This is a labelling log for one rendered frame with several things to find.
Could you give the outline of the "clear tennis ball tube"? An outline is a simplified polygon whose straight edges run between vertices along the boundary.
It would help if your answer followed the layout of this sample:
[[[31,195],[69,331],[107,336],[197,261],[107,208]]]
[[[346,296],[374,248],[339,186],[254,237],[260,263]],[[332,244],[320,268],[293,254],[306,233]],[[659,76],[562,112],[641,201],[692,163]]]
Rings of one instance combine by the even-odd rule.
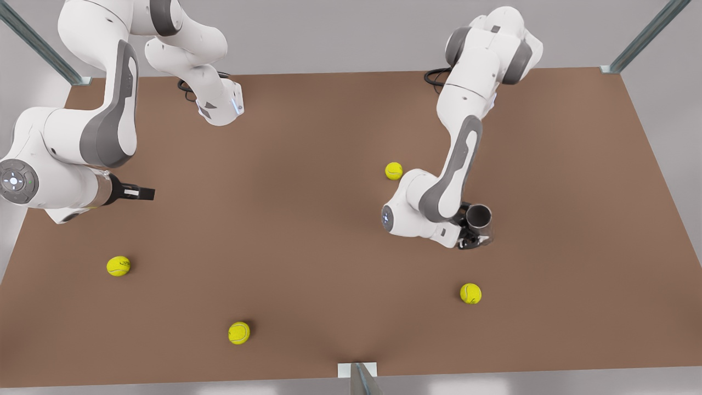
[[[486,205],[474,204],[467,209],[467,229],[478,246],[488,245],[493,241],[492,219],[492,212]]]

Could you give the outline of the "silver frame post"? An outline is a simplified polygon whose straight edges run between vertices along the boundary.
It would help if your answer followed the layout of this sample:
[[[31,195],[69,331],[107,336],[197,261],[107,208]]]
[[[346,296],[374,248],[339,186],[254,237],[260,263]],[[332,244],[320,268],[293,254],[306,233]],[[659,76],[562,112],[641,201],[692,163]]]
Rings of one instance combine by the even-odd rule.
[[[90,85],[91,77],[81,76],[73,69],[5,0],[0,0],[0,20],[70,85],[73,87]]]
[[[600,72],[605,75],[621,74],[691,2],[692,0],[669,0],[609,65],[599,66]]]
[[[338,363],[337,377],[349,378],[349,395],[384,395],[376,377],[376,362]]]

